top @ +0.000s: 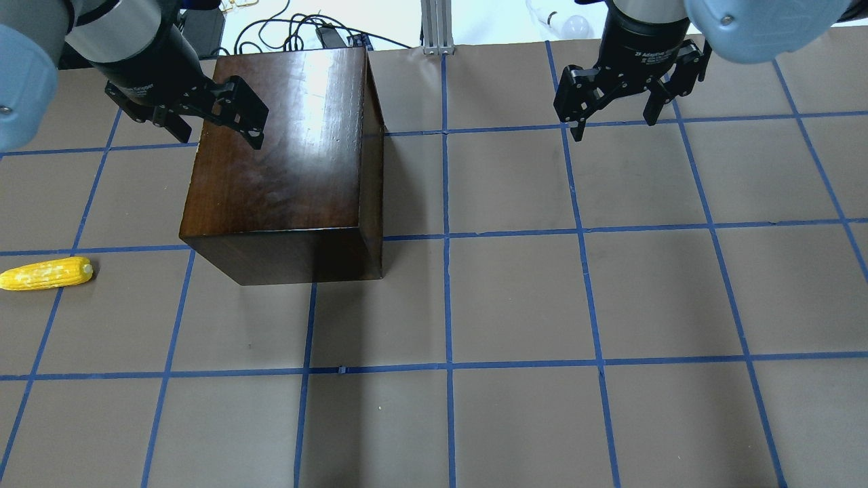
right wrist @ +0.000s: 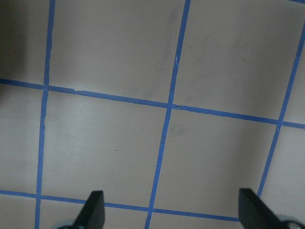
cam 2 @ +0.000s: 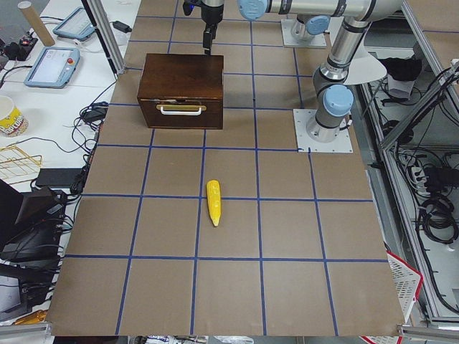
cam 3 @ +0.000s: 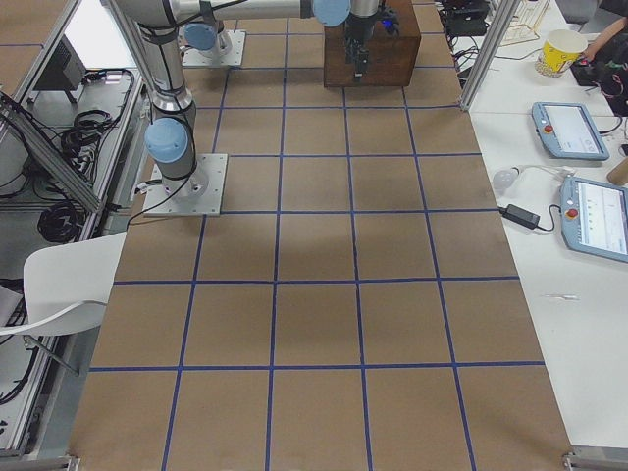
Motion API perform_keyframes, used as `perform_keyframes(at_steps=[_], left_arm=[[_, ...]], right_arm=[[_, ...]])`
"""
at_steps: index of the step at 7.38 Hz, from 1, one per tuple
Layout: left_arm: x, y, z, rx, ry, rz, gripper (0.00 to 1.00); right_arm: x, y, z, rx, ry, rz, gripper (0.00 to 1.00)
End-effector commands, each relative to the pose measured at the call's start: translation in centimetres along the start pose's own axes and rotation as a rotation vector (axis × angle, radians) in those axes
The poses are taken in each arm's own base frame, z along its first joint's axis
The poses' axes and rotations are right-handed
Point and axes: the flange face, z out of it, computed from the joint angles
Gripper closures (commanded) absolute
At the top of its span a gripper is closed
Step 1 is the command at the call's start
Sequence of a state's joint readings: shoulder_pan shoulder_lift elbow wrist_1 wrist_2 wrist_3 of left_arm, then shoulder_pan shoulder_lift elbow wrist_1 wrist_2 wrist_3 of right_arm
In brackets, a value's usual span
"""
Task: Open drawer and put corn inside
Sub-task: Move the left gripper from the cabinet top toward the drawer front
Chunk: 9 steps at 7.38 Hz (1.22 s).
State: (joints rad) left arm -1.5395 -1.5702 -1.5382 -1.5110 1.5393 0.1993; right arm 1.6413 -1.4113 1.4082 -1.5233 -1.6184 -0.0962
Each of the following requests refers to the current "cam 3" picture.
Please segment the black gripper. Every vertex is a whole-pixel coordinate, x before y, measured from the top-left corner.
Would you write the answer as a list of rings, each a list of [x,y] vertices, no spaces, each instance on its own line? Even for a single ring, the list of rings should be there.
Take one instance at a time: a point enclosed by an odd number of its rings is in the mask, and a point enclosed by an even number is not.
[[[364,65],[368,64],[369,51],[365,44],[369,33],[369,20],[350,13],[344,23],[344,49],[345,62],[354,66],[354,79],[362,79]]]

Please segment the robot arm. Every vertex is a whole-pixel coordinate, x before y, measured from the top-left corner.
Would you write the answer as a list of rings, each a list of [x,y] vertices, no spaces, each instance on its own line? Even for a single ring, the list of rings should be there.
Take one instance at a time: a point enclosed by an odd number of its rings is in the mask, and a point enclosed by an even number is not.
[[[183,76],[181,28],[201,27],[190,45],[211,50],[225,20],[316,18],[327,27],[343,26],[346,61],[360,80],[369,64],[367,42],[387,7],[384,1],[114,1],[112,11],[140,71],[150,79],[157,120],[191,128],[196,111]]]
[[[205,23],[189,23],[183,28],[183,38],[188,46],[204,56],[222,56],[232,51],[230,36],[220,26]]]

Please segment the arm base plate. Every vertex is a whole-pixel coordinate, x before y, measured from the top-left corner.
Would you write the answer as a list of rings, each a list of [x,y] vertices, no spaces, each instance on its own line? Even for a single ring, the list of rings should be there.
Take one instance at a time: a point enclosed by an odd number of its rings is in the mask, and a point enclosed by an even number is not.
[[[179,34],[180,49],[183,53],[183,66],[185,68],[216,69],[223,67],[239,67],[242,64],[246,32],[241,29],[224,29],[213,35],[214,41],[211,49],[197,49],[194,45],[200,42],[193,39],[187,40],[186,34]]]
[[[148,217],[219,216],[222,209],[228,155],[196,155],[196,170],[184,184],[163,179],[156,164],[151,179],[160,180],[145,194],[143,210]]]

